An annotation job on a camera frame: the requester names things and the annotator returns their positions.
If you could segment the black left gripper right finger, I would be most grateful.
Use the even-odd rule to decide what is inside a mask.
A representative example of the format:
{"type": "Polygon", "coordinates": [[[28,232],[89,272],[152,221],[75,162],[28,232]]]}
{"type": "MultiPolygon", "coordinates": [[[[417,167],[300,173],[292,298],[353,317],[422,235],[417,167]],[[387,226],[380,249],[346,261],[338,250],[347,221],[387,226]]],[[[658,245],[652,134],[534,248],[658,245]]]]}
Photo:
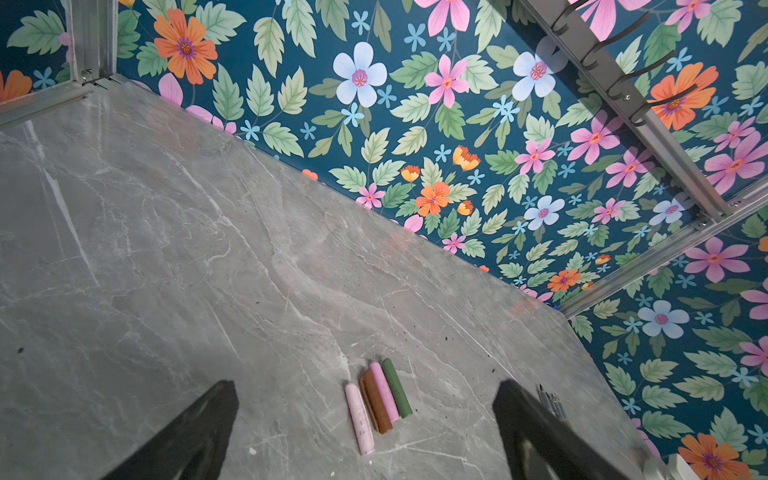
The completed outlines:
{"type": "Polygon", "coordinates": [[[492,403],[513,479],[625,479],[627,476],[513,379],[492,403]]]}

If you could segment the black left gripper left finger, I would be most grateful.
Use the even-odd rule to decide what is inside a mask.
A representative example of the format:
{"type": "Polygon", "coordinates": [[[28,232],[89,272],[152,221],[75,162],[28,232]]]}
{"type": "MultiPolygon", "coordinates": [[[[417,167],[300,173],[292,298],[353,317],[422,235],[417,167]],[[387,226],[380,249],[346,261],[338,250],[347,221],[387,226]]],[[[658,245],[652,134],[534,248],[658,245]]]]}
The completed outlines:
{"type": "Polygon", "coordinates": [[[215,383],[105,478],[217,479],[238,409],[235,383],[215,383]]]}

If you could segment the green pen cap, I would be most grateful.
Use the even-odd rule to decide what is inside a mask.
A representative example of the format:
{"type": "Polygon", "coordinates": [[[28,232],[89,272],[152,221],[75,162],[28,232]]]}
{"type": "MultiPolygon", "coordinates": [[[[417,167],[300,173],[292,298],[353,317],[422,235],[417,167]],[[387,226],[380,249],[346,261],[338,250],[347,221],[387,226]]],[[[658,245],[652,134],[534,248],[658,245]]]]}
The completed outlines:
{"type": "Polygon", "coordinates": [[[384,359],[381,366],[399,416],[402,419],[408,418],[413,414],[413,409],[392,360],[384,359]]]}

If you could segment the brown pen cap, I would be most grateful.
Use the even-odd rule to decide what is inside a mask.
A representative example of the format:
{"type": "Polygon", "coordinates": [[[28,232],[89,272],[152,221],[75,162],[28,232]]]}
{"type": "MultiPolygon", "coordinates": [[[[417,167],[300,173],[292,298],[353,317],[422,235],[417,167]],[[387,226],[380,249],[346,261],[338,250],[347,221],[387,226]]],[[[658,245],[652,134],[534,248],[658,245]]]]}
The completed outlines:
{"type": "Polygon", "coordinates": [[[382,435],[387,434],[393,429],[393,424],[370,369],[366,370],[360,378],[359,386],[375,430],[382,435]]]}

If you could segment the light pink pen cap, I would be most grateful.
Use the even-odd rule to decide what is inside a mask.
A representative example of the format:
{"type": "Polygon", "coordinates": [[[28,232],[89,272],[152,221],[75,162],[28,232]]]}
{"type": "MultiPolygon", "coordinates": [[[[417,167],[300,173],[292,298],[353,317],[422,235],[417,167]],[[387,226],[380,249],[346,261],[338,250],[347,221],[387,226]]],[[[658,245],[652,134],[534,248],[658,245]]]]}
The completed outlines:
{"type": "Polygon", "coordinates": [[[353,423],[353,429],[360,454],[365,456],[374,451],[373,427],[368,417],[360,388],[348,382],[344,386],[345,397],[353,423]]]}

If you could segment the beige pen body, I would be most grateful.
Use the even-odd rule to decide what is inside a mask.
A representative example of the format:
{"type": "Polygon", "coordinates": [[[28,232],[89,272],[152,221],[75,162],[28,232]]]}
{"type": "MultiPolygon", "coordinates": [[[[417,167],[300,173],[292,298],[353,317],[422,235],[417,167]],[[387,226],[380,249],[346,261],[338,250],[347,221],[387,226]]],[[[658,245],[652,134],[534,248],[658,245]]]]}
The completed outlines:
{"type": "Polygon", "coordinates": [[[536,388],[537,395],[539,397],[540,402],[542,405],[553,415],[556,415],[555,409],[553,404],[550,401],[550,397],[548,396],[547,392],[543,389],[543,386],[539,384],[536,388]]]}

